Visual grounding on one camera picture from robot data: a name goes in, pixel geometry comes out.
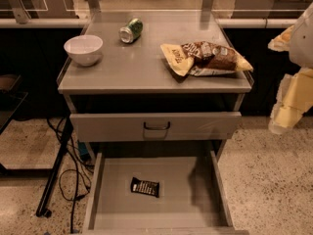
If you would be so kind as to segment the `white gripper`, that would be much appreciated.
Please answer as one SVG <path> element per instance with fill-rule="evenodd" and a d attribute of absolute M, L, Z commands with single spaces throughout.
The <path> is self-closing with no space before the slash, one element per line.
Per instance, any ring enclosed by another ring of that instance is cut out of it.
<path fill-rule="evenodd" d="M 272 39 L 268 48 L 289 51 L 290 60 L 301 66 L 295 75 L 285 74 L 272 109 L 269 130 L 284 134 L 292 130 L 303 115 L 313 107 L 313 4 L 296 23 Z"/>

